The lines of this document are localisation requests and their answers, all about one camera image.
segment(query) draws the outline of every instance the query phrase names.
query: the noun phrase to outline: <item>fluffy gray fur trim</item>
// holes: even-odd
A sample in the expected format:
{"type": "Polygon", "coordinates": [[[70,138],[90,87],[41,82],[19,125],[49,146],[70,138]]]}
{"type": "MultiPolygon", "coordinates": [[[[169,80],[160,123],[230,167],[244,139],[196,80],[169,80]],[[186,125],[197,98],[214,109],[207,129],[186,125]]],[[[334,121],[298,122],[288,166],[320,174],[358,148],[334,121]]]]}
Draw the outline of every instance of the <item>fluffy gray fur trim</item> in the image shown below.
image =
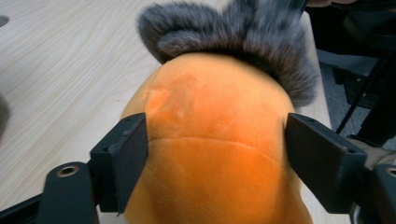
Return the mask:
{"type": "Polygon", "coordinates": [[[196,4],[155,5],[141,14],[138,30],[160,63],[188,52],[231,54],[271,75],[294,106],[308,105],[319,71],[307,56],[300,13],[277,2],[233,0],[222,12],[196,4]]]}

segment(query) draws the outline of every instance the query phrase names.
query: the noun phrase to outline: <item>plush fabric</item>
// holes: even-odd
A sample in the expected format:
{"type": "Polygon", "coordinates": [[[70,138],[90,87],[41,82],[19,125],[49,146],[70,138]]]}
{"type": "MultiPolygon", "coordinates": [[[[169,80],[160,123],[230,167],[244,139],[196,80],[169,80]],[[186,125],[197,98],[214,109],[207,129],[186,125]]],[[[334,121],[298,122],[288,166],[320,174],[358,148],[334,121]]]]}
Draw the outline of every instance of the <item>plush fabric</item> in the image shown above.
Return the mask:
{"type": "Polygon", "coordinates": [[[232,56],[187,53],[139,88],[148,161],[130,223],[312,223],[285,149],[293,105],[269,75],[232,56]]]}
{"type": "Polygon", "coordinates": [[[188,52],[220,52],[273,77],[294,106],[314,98],[318,67],[309,59],[301,12],[278,0],[233,0],[222,11],[194,3],[143,10],[138,31],[148,51],[165,63],[188,52]]]}

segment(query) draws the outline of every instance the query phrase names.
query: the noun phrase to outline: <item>seam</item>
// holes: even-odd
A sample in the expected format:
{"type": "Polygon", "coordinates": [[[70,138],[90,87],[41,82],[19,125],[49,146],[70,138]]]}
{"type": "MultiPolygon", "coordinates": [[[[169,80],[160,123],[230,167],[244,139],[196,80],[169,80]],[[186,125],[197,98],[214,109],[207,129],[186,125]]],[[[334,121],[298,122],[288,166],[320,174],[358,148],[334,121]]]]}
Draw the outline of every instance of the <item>seam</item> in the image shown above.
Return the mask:
{"type": "Polygon", "coordinates": [[[259,152],[259,154],[261,156],[264,156],[265,158],[269,159],[270,161],[272,161],[273,163],[276,164],[280,164],[280,166],[282,167],[282,169],[286,172],[286,174],[288,173],[288,167],[285,167],[284,164],[282,164],[282,162],[276,161],[274,160],[274,158],[270,157],[268,154],[265,153],[265,151],[259,151],[256,147],[250,146],[246,143],[241,143],[241,142],[236,142],[236,141],[232,141],[232,140],[225,140],[225,139],[217,139],[217,138],[208,138],[208,137],[191,137],[191,136],[184,136],[184,137],[165,137],[165,138],[155,138],[155,139],[150,139],[148,140],[148,143],[150,142],[155,142],[155,141],[162,141],[162,140],[176,140],[176,139],[199,139],[199,140],[210,140],[210,141],[215,141],[215,142],[225,142],[225,143],[233,143],[233,144],[237,144],[237,145],[241,145],[244,147],[249,147],[257,152],[259,152]]]}

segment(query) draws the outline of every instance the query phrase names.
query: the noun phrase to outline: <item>black metal bracket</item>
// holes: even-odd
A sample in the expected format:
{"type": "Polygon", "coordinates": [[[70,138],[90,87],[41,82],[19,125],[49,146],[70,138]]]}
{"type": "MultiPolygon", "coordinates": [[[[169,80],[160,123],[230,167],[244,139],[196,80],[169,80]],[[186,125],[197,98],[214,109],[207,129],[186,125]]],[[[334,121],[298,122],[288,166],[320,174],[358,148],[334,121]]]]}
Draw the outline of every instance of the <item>black metal bracket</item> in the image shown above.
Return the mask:
{"type": "Polygon", "coordinates": [[[327,212],[352,215],[357,204],[360,223],[396,223],[396,166],[368,170],[363,150],[302,115],[289,114],[286,141],[291,167],[327,212]]]}
{"type": "MultiPolygon", "coordinates": [[[[349,213],[352,223],[396,223],[396,166],[365,168],[364,151],[302,115],[289,114],[286,141],[291,167],[329,213],[349,213]]],[[[148,157],[145,115],[121,120],[91,157],[53,169],[44,192],[1,212],[0,223],[98,223],[98,204],[123,213],[148,157]]]]}
{"type": "Polygon", "coordinates": [[[123,213],[148,157],[146,115],[122,119],[91,151],[47,175],[44,191],[0,213],[2,224],[98,223],[102,212],[123,213]]]}

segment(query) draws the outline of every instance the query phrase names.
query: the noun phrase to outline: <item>light wood surface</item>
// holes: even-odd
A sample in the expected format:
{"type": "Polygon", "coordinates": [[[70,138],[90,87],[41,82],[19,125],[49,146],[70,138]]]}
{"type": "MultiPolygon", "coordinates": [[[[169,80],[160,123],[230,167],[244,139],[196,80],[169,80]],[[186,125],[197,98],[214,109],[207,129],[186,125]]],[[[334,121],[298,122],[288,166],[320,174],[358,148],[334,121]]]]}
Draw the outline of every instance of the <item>light wood surface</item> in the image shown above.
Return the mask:
{"type": "MultiPolygon", "coordinates": [[[[160,66],[135,29],[138,13],[152,2],[165,1],[0,1],[0,15],[10,18],[0,28],[0,92],[11,108],[0,141],[0,210],[40,193],[52,168],[88,161],[160,66]]],[[[194,2],[222,7],[227,1],[194,2]]],[[[309,30],[306,14],[304,22],[309,30]]],[[[312,36],[307,41],[317,61],[312,36]]],[[[330,125],[321,85],[316,101],[299,112],[330,125]]],[[[303,196],[315,223],[348,223],[326,214],[309,190],[303,196]]],[[[124,220],[110,214],[102,222],[124,220]]]]}

